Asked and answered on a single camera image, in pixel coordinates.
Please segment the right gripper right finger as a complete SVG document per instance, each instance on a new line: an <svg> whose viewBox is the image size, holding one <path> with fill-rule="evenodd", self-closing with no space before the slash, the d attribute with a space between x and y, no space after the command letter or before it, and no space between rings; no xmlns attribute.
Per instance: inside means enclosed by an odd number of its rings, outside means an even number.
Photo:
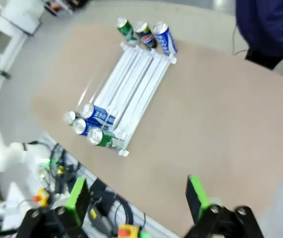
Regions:
<svg viewBox="0 0 283 238"><path fill-rule="evenodd" d="M212 203L198 176L188 176L185 195L194 225L184 237L262 238L264 236L250 207L237 206L231 211Z"/></svg>

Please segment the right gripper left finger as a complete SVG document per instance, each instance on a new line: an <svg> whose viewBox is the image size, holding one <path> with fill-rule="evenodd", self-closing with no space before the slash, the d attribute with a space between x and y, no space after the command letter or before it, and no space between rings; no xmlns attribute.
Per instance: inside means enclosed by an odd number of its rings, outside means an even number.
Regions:
<svg viewBox="0 0 283 238"><path fill-rule="evenodd" d="M56 208L33 208L17 230L18 238L86 238L83 222L90 204L86 178L78 178L66 204Z"/></svg>

